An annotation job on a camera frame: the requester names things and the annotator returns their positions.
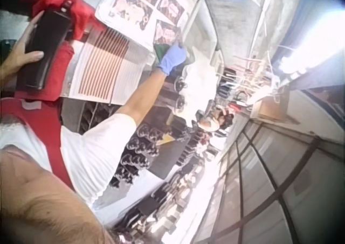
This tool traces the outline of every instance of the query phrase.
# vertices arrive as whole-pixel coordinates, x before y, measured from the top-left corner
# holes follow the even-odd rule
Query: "white table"
[[[182,111],[173,110],[174,115],[184,118],[189,127],[198,110],[205,111],[209,100],[217,94],[218,76],[210,60],[195,47],[192,48],[195,62],[185,66],[182,76],[185,78],[187,88],[180,94],[184,96],[186,104]]]

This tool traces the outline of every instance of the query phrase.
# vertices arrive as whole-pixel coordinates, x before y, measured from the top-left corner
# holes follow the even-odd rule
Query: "blue latex glove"
[[[167,76],[171,73],[174,67],[182,64],[187,58],[187,51],[175,44],[169,48],[158,67]]]

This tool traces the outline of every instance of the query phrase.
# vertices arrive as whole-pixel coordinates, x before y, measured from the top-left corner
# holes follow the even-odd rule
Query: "glass window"
[[[249,143],[249,141],[247,140],[247,138],[244,136],[244,134],[240,134],[240,136],[237,139],[237,143],[238,143],[238,151],[239,153],[242,153],[242,151],[244,150],[244,148],[247,146],[247,144]]]
[[[244,129],[244,131],[249,137],[249,139],[251,139],[258,128],[259,128],[259,124],[251,123],[246,127],[246,129]]]
[[[238,243],[239,229],[234,230],[232,233],[219,238],[214,243],[215,244],[237,244]]]
[[[277,201],[244,226],[242,243],[292,243],[284,215]]]
[[[299,133],[296,131],[291,131],[291,130],[288,130],[288,129],[283,128],[283,127],[277,127],[277,126],[274,126],[272,124],[265,124],[265,128],[270,128],[270,129],[273,129],[275,131],[281,132],[283,134],[290,135],[292,137],[298,138],[301,141],[304,141],[307,143],[311,143],[313,140],[313,137],[310,135],[305,135],[305,134],[302,134],[302,133]]]
[[[244,216],[252,212],[273,192],[274,188],[268,179],[260,160],[252,147],[249,147],[241,158]]]
[[[198,231],[198,235],[195,238],[196,242],[207,239],[211,236],[213,226],[217,219],[217,213],[219,210],[220,199],[222,198],[224,182],[225,177],[220,180],[219,184],[217,185],[215,195],[210,201],[210,210],[205,219],[202,221],[202,225],[200,227],[200,230]]]
[[[234,144],[229,151],[229,166],[237,159],[237,149],[236,144]]]
[[[215,232],[220,232],[228,228],[240,219],[238,162],[229,171],[225,183],[223,207],[220,208],[221,211]]]
[[[343,163],[316,151],[284,198],[300,242],[329,243],[345,214]]]
[[[265,128],[262,128],[255,138],[254,146],[262,156],[278,186],[296,167],[308,148],[307,144]]]
[[[228,154],[225,155],[225,157],[222,160],[222,165],[220,167],[220,176],[222,176],[224,174],[224,172],[226,171],[227,168],[227,156]]]

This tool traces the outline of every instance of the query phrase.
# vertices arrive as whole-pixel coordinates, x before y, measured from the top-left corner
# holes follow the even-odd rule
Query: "white t-shirt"
[[[61,128],[61,153],[73,187],[88,205],[96,201],[114,176],[125,145],[134,134],[134,120],[115,114],[84,135]],[[45,145],[22,124],[0,124],[0,149],[14,145],[52,171]]]

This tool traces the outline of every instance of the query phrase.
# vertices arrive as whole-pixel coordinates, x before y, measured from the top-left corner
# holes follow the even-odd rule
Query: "person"
[[[198,126],[207,132],[225,130],[232,125],[234,115],[227,108],[217,107],[211,116],[203,117],[198,121]]]
[[[31,21],[2,63],[2,83],[8,82],[23,65],[42,58],[41,52],[25,53],[29,35],[41,16],[42,13]],[[127,103],[84,135],[61,126],[54,103],[1,99],[0,149],[16,146],[91,206],[114,176],[125,145],[155,103],[165,78],[186,57],[184,48],[173,45]]]
[[[118,244],[89,207],[14,145],[0,150],[1,243]]]

